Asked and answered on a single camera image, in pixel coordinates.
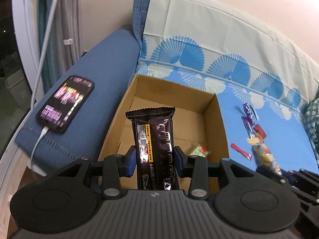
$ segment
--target smartphone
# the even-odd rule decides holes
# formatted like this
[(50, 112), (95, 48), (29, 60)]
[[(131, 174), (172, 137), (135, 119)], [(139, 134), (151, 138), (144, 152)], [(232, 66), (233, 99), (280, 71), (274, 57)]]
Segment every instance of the smartphone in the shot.
[(41, 125), (63, 133), (94, 88), (92, 81), (71, 75), (37, 113)]

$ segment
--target black snack package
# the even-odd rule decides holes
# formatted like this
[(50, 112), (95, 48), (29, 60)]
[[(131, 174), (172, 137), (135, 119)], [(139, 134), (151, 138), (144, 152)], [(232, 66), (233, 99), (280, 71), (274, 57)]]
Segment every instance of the black snack package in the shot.
[(132, 121), (137, 149), (138, 189), (179, 189), (174, 167), (173, 121), (175, 107), (126, 112)]

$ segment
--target white clip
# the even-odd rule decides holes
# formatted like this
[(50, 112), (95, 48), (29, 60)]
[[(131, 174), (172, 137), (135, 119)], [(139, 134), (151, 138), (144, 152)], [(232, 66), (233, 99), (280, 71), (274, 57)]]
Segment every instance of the white clip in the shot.
[(73, 39), (64, 39), (63, 40), (63, 43), (64, 43), (64, 45), (71, 45), (71, 44), (73, 44)]

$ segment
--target checkered fabric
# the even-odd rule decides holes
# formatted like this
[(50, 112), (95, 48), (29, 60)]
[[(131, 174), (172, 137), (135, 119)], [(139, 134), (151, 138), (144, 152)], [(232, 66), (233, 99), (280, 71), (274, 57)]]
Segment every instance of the checkered fabric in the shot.
[(304, 126), (319, 165), (319, 99), (314, 100), (307, 108)]

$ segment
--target wall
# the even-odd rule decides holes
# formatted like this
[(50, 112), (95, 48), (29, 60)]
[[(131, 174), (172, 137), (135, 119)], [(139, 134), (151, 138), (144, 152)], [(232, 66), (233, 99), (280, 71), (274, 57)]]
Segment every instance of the wall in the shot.
[[(285, 34), (319, 63), (319, 0), (218, 0)], [(81, 0), (83, 49), (131, 22), (133, 0)]]

